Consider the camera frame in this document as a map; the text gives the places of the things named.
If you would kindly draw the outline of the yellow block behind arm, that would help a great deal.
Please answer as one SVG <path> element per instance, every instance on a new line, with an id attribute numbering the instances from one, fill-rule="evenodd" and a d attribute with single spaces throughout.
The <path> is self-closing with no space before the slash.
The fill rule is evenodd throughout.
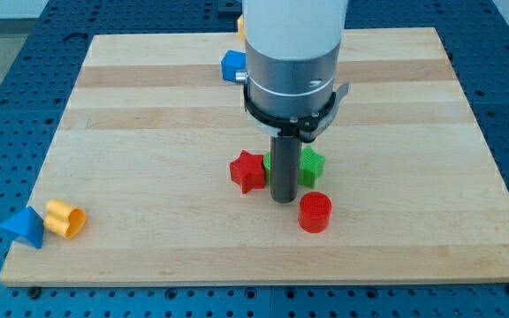
<path id="1" fill-rule="evenodd" d="M 242 41 L 244 41 L 246 39 L 246 36 L 245 36 L 245 31 L 244 31 L 244 16 L 243 15 L 240 15 L 237 18 L 236 25 L 237 25 L 238 36 Z"/>

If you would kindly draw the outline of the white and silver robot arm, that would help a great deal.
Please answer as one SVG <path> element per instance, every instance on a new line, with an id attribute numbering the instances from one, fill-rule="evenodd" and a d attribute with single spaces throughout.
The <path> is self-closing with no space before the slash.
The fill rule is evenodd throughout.
<path id="1" fill-rule="evenodd" d="M 349 86 L 335 87 L 348 0 L 244 0 L 245 111 L 270 136 L 270 193 L 297 196 L 301 147 L 333 122 Z"/>

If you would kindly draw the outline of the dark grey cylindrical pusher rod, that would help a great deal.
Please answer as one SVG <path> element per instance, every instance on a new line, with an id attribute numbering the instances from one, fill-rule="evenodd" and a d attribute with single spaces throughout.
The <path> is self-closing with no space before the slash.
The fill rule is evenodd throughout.
<path id="1" fill-rule="evenodd" d="M 289 203 L 298 192 L 300 141 L 292 137 L 270 138 L 270 193 L 274 201 Z"/>

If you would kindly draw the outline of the black clamp ring mount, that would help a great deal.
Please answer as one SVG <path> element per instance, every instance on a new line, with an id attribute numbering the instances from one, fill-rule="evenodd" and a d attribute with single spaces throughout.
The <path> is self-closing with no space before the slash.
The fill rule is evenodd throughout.
<path id="1" fill-rule="evenodd" d="M 338 114 L 340 103 L 349 93 L 350 84 L 343 83 L 333 92 L 330 99 L 321 109 L 313 111 L 306 117 L 274 117 L 257 108 L 248 96 L 248 89 L 243 87 L 244 109 L 256 127 L 270 137 L 292 137 L 302 143 L 313 142 L 325 131 Z"/>

